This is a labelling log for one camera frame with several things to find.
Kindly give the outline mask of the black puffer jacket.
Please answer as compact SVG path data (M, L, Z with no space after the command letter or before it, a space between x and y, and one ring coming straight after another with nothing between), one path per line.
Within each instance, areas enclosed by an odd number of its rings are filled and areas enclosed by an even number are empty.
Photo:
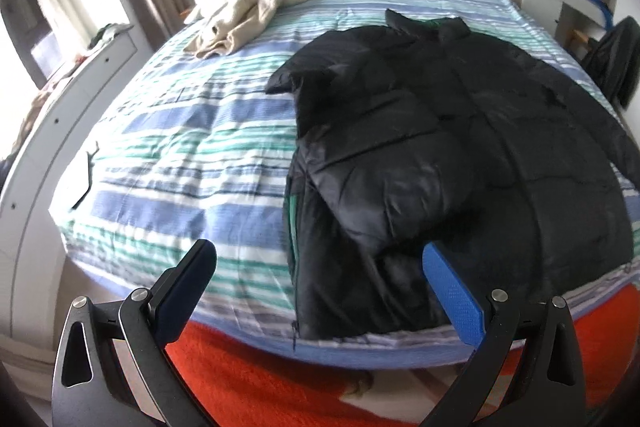
M634 255L639 152L559 69L458 18L330 30L269 78L292 96L283 204L296 332L434 329L434 244L472 288L542 301Z

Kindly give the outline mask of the striped blue green bedspread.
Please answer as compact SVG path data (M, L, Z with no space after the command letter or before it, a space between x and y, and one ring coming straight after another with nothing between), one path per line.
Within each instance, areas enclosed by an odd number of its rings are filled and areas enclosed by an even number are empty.
M304 44L336 29L383 23L386 10L418 20L461 17L564 72L592 96L597 85L510 0L308 0L280 9L238 52L198 60L168 40L91 131L92 184L57 217L68 257L117 295L153 284L198 239L216 272L193 317L215 333L282 357L350 369L418 369L462 362L450 326L422 332L307 341L294 334L284 250L283 194L294 150L294 106L265 91Z

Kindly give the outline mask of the black jacket on chair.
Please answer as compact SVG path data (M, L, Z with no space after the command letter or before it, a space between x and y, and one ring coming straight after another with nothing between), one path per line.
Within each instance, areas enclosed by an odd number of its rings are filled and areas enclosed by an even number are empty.
M589 37L582 69L605 98L626 109L639 86L639 23L625 17L601 39Z

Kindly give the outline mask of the beige crumpled garment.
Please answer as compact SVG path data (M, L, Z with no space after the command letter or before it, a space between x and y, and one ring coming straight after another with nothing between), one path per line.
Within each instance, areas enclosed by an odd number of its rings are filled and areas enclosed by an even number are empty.
M261 35L278 9L308 0L201 0L195 13L200 30L184 52L196 58L229 55Z

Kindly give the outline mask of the blue cloth on desk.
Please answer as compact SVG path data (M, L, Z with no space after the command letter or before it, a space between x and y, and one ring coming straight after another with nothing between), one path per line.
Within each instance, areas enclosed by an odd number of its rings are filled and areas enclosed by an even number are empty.
M606 31L611 30L614 27L613 14L610 8L608 7L608 5L603 0L589 0L589 1L594 5L597 5L598 9L600 10L604 19L604 29Z

